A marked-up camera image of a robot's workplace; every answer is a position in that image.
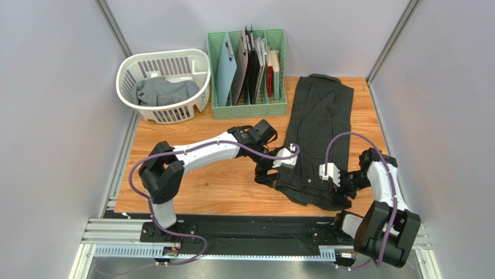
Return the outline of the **black pinstriped long sleeve shirt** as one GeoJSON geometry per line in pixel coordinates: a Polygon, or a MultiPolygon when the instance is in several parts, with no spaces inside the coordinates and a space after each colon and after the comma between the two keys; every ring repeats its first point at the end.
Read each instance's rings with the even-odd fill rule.
{"type": "Polygon", "coordinates": [[[351,206],[347,196],[334,193],[318,171],[331,140],[351,130],[353,95],[352,88],[334,77],[311,74],[299,79],[284,144],[297,144],[300,153],[296,166],[280,168],[274,183],[292,202],[329,211],[351,206]]]}

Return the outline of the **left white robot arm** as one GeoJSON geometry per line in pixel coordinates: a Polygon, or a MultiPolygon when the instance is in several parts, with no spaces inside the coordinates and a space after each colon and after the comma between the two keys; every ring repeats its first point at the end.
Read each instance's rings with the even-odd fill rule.
{"type": "Polygon", "coordinates": [[[257,164],[256,175],[266,175],[274,168],[274,157],[281,156],[281,147],[269,149],[267,146],[277,138],[277,131],[266,120],[261,120],[255,126],[231,127],[217,137],[194,144],[158,143],[150,153],[151,159],[143,162],[138,170],[156,224],[169,228],[176,223],[173,199],[183,176],[192,170],[243,156],[257,164]]]}

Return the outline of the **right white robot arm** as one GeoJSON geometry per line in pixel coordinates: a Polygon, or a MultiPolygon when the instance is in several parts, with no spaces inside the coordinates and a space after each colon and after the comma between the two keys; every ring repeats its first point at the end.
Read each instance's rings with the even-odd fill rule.
{"type": "Polygon", "coordinates": [[[347,203],[358,190],[372,189],[374,201],[366,215],[341,211],[335,216],[335,232],[352,239],[357,253],[401,268],[410,255],[421,218],[409,210],[402,197],[395,158],[370,148],[359,160],[358,171],[339,170],[333,163],[320,167],[321,177],[330,179],[334,194],[341,195],[347,203]]]}

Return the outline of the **red book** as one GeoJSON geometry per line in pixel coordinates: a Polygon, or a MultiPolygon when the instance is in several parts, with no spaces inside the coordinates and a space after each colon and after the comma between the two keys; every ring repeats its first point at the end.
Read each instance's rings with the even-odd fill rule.
{"type": "Polygon", "coordinates": [[[266,47],[266,87],[267,96],[272,97],[273,95],[273,65],[271,56],[271,47],[267,45],[266,47]]]}

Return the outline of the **black folder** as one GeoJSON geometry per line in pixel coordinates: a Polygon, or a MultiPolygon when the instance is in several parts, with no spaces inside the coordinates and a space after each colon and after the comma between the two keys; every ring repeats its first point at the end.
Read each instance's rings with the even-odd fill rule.
{"type": "Polygon", "coordinates": [[[251,26],[251,29],[248,30],[245,28],[246,35],[247,35],[247,42],[249,45],[249,50],[248,50],[248,66],[247,66],[247,80],[246,80],[246,95],[247,95],[247,104],[250,105],[252,103],[252,97],[251,97],[251,92],[254,89],[254,75],[255,75],[255,68],[259,64],[258,63],[258,57],[257,57],[257,48],[256,48],[256,42],[257,38],[253,34],[253,26],[251,26]]]}

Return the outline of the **mauve clipboard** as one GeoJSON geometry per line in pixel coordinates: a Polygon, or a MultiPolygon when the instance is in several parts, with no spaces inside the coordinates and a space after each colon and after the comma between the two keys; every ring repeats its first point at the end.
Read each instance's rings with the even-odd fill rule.
{"type": "Polygon", "coordinates": [[[241,39],[238,46],[238,53],[236,56],[236,72],[234,75],[234,79],[232,82],[232,94],[231,94],[231,102],[232,105],[237,105],[239,102],[242,87],[247,71],[248,61],[249,61],[249,43],[248,43],[248,31],[247,27],[245,27],[241,33],[241,39]]]}

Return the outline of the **blue clipboard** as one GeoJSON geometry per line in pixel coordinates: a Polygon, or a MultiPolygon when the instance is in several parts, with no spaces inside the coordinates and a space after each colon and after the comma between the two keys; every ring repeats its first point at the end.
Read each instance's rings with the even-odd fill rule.
{"type": "Polygon", "coordinates": [[[228,33],[224,34],[216,72],[218,106],[227,106],[237,69],[235,53],[228,33]]]}

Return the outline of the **green spine book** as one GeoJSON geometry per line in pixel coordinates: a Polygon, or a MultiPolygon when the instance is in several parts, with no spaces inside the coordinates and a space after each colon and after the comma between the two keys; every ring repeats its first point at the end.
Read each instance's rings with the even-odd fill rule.
{"type": "Polygon", "coordinates": [[[278,50],[271,49],[270,50],[270,59],[271,66],[269,73],[271,74],[271,96],[278,102],[281,99],[281,90],[280,90],[280,64],[278,57],[278,50]]]}

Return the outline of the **grey notebook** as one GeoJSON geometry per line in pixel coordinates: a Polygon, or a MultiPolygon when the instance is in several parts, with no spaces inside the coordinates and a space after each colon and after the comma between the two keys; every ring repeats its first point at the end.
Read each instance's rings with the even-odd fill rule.
{"type": "Polygon", "coordinates": [[[266,66],[266,40],[258,37],[255,39],[257,64],[255,67],[256,83],[254,87],[253,102],[257,103],[258,95],[261,90],[261,82],[263,80],[264,69],[266,66]]]}

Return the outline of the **white laundry basket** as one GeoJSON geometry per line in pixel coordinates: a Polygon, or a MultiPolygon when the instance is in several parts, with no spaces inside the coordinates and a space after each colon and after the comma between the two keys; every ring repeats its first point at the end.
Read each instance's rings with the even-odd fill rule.
{"type": "Polygon", "coordinates": [[[178,123],[194,117],[195,110],[203,111],[210,98],[210,61],[199,49],[141,53],[130,56],[120,66],[116,90],[121,101],[133,108],[144,120],[159,124],[178,123]],[[131,91],[142,80],[165,77],[176,83],[192,80],[199,92],[186,101],[168,106],[145,107],[131,103],[131,91]]]}

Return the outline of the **grey shirt in basket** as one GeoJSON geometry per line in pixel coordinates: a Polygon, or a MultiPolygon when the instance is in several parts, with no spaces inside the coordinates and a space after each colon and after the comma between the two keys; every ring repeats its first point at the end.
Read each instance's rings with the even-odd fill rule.
{"type": "Polygon", "coordinates": [[[145,107],[168,106],[188,100],[199,92],[192,80],[172,83],[165,77],[137,82],[131,91],[131,103],[145,107]]]}

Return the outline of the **green file organizer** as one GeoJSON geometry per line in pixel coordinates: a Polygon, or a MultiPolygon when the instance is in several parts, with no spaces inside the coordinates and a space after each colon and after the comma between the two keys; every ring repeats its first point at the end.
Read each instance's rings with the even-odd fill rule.
{"type": "Polygon", "coordinates": [[[218,60],[221,52],[224,34],[228,33],[234,52],[238,50],[241,39],[241,31],[215,31],[207,33],[207,54],[210,61],[211,70],[211,104],[215,119],[237,119],[250,117],[283,116],[286,113],[288,99],[285,93],[285,54],[286,35],[282,28],[253,30],[255,37],[266,40],[271,49],[278,50],[280,64],[280,90],[281,99],[276,101],[273,97],[268,97],[266,93],[266,77],[263,77],[261,90],[256,104],[248,105],[248,98],[241,97],[237,105],[218,106],[216,72],[218,60]]]}

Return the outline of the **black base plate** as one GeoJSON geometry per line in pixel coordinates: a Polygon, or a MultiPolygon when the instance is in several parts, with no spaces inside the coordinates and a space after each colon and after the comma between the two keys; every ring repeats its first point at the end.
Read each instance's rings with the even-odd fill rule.
{"type": "Polygon", "coordinates": [[[325,246],[353,251],[353,240],[334,225],[331,216],[179,214],[169,233],[143,223],[139,240],[176,246],[183,255],[203,248],[215,256],[317,256],[325,246]]]}

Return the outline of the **aluminium rail frame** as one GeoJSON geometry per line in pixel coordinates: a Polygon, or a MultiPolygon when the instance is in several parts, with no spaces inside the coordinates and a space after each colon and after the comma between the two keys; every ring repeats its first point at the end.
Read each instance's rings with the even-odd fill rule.
{"type": "MultiPolygon", "coordinates": [[[[174,198],[177,214],[235,216],[334,217],[334,212],[291,202],[284,194],[261,187],[255,191],[180,192],[174,198]]],[[[143,223],[150,221],[146,200],[131,192],[112,197],[97,218],[88,220],[73,278],[440,278],[442,275],[425,226],[421,226],[406,264],[377,267],[356,255],[352,270],[333,264],[343,251],[328,246],[317,256],[215,256],[180,253],[167,266],[163,244],[139,240],[143,223]]]]}

